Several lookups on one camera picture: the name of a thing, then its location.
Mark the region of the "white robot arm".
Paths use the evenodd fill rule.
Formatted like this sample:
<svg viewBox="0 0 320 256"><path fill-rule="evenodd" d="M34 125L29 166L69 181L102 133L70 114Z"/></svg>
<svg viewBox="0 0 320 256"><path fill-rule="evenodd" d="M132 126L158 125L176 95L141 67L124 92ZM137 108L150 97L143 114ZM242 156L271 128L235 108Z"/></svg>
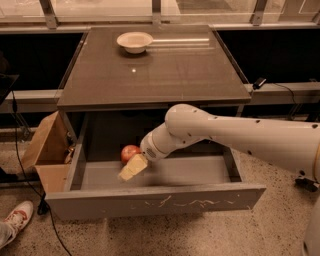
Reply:
<svg viewBox="0 0 320 256"><path fill-rule="evenodd" d="M217 142L296 174L297 186L318 191L320 126L317 123L212 115L188 104L171 107L129 156L119 178L127 181L149 163L203 140Z"/></svg>

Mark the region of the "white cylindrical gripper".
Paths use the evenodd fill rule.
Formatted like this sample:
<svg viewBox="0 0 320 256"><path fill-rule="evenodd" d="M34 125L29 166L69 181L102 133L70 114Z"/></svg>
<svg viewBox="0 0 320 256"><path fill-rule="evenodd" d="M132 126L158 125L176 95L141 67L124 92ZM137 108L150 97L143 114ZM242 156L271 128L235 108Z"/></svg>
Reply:
<svg viewBox="0 0 320 256"><path fill-rule="evenodd" d="M149 132L141 141L140 149L142 154L132 156L127 164L121 169L118 178L128 181L148 166L148 161L156 162L168 156L168 153L161 152L153 142L152 133Z"/></svg>

